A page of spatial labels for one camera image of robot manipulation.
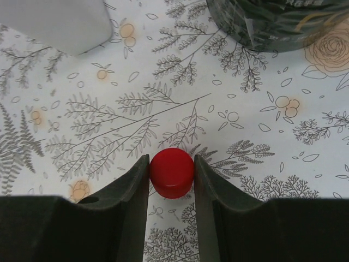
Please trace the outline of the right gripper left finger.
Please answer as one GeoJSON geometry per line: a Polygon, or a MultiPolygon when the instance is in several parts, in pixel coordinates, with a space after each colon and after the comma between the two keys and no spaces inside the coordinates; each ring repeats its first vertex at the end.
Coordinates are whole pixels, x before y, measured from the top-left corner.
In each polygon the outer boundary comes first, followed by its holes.
{"type": "Polygon", "coordinates": [[[149,155],[74,204],[57,195],[1,197],[1,261],[141,261],[149,155]]]}

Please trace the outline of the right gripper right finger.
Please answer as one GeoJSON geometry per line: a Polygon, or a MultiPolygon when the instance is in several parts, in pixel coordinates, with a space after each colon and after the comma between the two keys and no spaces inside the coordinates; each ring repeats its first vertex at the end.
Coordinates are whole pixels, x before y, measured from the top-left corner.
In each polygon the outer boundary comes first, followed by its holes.
{"type": "Polygon", "coordinates": [[[348,261],[348,200],[260,201],[194,163],[201,261],[348,261]]]}

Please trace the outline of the red bottle cap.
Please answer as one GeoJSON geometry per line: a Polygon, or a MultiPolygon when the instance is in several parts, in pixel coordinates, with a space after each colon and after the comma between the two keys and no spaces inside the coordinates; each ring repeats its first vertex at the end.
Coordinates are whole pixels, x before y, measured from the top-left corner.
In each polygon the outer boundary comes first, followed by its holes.
{"type": "Polygon", "coordinates": [[[194,161],[184,150],[167,148],[150,163],[154,189],[164,198],[177,199],[189,192],[194,180],[194,161]]]}

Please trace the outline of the white bottle black cap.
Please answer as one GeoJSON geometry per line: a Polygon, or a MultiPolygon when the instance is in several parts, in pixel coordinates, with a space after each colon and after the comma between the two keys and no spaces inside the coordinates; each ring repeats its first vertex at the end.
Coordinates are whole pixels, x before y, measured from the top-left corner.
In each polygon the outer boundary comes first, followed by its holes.
{"type": "Polygon", "coordinates": [[[113,33],[103,1],[1,1],[1,23],[73,56],[113,33]]]}

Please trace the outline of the floral table mat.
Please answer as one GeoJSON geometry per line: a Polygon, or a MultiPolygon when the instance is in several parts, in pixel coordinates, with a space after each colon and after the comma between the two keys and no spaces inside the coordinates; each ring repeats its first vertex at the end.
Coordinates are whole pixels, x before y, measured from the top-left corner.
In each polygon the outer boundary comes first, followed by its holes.
{"type": "Polygon", "coordinates": [[[167,148],[260,201],[348,200],[348,18],[258,52],[207,1],[103,2],[112,36],[77,56],[1,23],[1,197],[76,204],[149,155],[141,261],[201,261],[194,180],[168,199],[150,179],[167,148]]]}

